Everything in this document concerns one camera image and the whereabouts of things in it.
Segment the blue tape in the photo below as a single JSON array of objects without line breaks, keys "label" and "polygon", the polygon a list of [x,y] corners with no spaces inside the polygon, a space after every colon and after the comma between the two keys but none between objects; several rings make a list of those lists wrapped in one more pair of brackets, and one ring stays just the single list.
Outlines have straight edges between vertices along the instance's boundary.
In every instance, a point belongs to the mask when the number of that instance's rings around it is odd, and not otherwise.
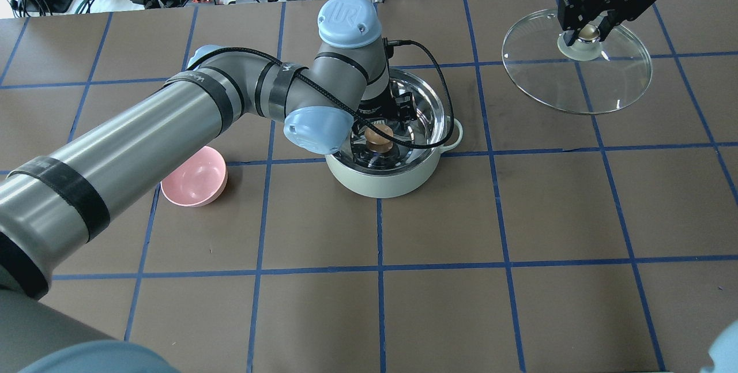
[{"label": "blue tape", "polygon": [[377,291],[379,297],[379,371],[387,372],[387,341],[385,339],[385,245],[382,239],[382,199],[376,200]]},{"label": "blue tape", "polygon": [[190,24],[190,36],[187,37],[187,45],[184,46],[184,58],[182,59],[182,70],[187,69],[187,65],[190,60],[190,50],[192,50],[192,37],[195,36],[195,26],[197,25],[197,13],[200,7],[195,6],[195,11],[192,13],[192,23]]},{"label": "blue tape", "polygon": [[74,115],[74,121],[71,123],[71,129],[69,129],[69,136],[66,142],[71,142],[74,139],[74,132],[77,131],[77,124],[80,121],[82,115],[82,109],[84,108],[85,101],[87,100],[87,94],[90,90],[90,82],[92,77],[95,76],[95,70],[97,69],[97,63],[100,61],[100,55],[103,53],[103,47],[105,47],[105,40],[108,38],[108,31],[110,31],[110,23],[113,21],[113,13],[108,13],[108,21],[106,21],[105,29],[103,31],[103,37],[100,39],[100,45],[97,46],[97,53],[95,54],[95,60],[92,62],[92,68],[90,74],[87,76],[87,83],[85,84],[85,90],[82,92],[82,98],[80,98],[80,104],[77,107],[77,113]]},{"label": "blue tape", "polygon": [[26,27],[28,27],[28,21],[31,18],[26,18],[26,21],[23,23],[23,27],[21,27],[21,32],[18,34],[18,39],[16,39],[16,44],[13,46],[13,50],[10,51],[10,56],[8,56],[7,63],[5,63],[5,68],[2,69],[2,75],[0,76],[0,85],[2,85],[3,81],[5,81],[5,76],[7,76],[8,70],[10,70],[10,64],[13,63],[13,58],[16,57],[16,52],[18,52],[18,48],[21,45],[21,40],[23,40],[23,35],[26,34]]},{"label": "blue tape", "polygon": [[[587,90],[587,84],[585,84],[585,78],[582,74],[582,68],[579,62],[574,62],[574,66],[577,69],[577,76],[579,77],[579,84],[582,87],[582,93],[587,102],[588,110],[592,111],[592,103],[590,95]],[[599,146],[602,163],[604,164],[605,173],[607,174],[607,181],[609,182],[609,188],[612,191],[612,199],[615,202],[615,208],[617,212],[617,219],[620,221],[620,229],[623,232],[623,239],[625,241],[625,247],[628,250],[628,257],[633,270],[633,277],[635,278],[635,286],[638,288],[638,296],[641,299],[641,307],[643,307],[643,315],[646,318],[646,326],[648,327],[649,335],[651,336],[651,344],[653,345],[654,354],[656,355],[656,362],[658,363],[659,370],[664,371],[666,367],[664,365],[664,355],[661,353],[661,346],[658,342],[658,336],[656,335],[656,328],[653,325],[653,318],[651,318],[651,309],[649,309],[648,300],[646,299],[646,291],[643,288],[643,281],[641,281],[641,273],[638,270],[638,263],[635,260],[635,252],[633,252],[633,246],[630,242],[630,234],[628,233],[627,224],[625,223],[625,215],[623,213],[622,205],[620,204],[620,197],[617,194],[617,187],[615,184],[615,178],[612,176],[612,169],[609,166],[609,160],[607,160],[607,150],[605,150],[602,142],[602,136],[600,134],[599,126],[597,124],[597,118],[592,115],[592,126],[597,137],[597,145]]]},{"label": "blue tape", "polygon": [[474,24],[472,23],[472,14],[469,11],[469,0],[464,0],[464,12],[466,13],[466,23],[469,27],[469,37],[472,42],[472,53],[474,54],[475,73],[477,74],[477,91],[479,92],[479,105],[482,113],[482,124],[484,126],[484,135],[487,140],[488,157],[490,157],[490,170],[492,177],[492,186],[495,192],[495,207],[498,213],[498,224],[500,226],[500,241],[502,242],[503,258],[505,260],[505,274],[508,283],[508,294],[510,298],[510,310],[512,316],[513,329],[515,333],[515,345],[517,347],[517,359],[520,371],[525,371],[525,356],[522,348],[522,338],[520,336],[520,322],[517,313],[517,300],[515,297],[515,286],[512,278],[512,268],[510,266],[510,254],[508,251],[507,236],[505,231],[505,223],[503,218],[502,203],[500,201],[500,187],[498,186],[498,173],[495,167],[495,150],[492,147],[490,136],[490,124],[487,119],[487,105],[484,100],[484,89],[482,87],[482,73],[480,71],[479,54],[477,50],[477,40],[474,34]]},{"label": "blue tape", "polygon": [[730,171],[728,171],[728,166],[725,163],[725,160],[722,158],[722,153],[720,152],[720,146],[715,141],[715,137],[712,134],[712,131],[710,130],[709,124],[707,123],[707,118],[705,117],[705,114],[703,113],[702,108],[699,107],[699,101],[696,99],[696,96],[694,95],[694,90],[692,89],[692,86],[690,84],[690,79],[687,78],[687,74],[684,71],[682,62],[679,60],[680,56],[677,55],[677,51],[674,48],[674,44],[672,43],[672,38],[669,35],[669,31],[667,31],[667,25],[664,23],[664,19],[661,17],[661,12],[658,10],[658,7],[656,6],[655,3],[653,5],[653,10],[654,10],[654,13],[656,13],[656,19],[658,20],[658,23],[661,26],[661,30],[664,33],[664,37],[667,40],[669,49],[672,51],[672,55],[675,56],[674,60],[677,63],[679,74],[681,74],[682,81],[684,82],[684,86],[687,89],[687,93],[690,95],[690,99],[692,101],[692,104],[694,105],[694,109],[696,110],[696,113],[698,113],[699,120],[702,122],[702,125],[705,128],[705,132],[707,134],[708,139],[710,140],[710,144],[715,149],[715,154],[717,155],[717,162],[720,164],[720,168],[722,169],[722,174],[725,176],[725,181],[727,182],[728,187],[731,190],[731,194],[733,194],[733,200],[735,200],[736,205],[738,205],[738,189],[736,188],[735,182],[733,181]]},{"label": "blue tape", "polygon": [[139,269],[136,274],[136,286],[134,287],[134,296],[131,299],[131,310],[129,311],[129,320],[126,323],[126,334],[124,334],[124,341],[130,341],[131,331],[134,327],[134,317],[136,316],[136,306],[138,304],[139,292],[141,291],[141,280],[143,279],[143,268],[146,265],[146,255],[148,255],[148,245],[151,242],[151,231],[153,229],[153,219],[156,215],[156,205],[159,204],[159,193],[161,192],[161,185],[156,186],[155,192],[153,192],[153,199],[151,200],[151,210],[148,215],[148,223],[146,224],[146,236],[144,237],[143,247],[141,248],[141,259],[139,260]]}]

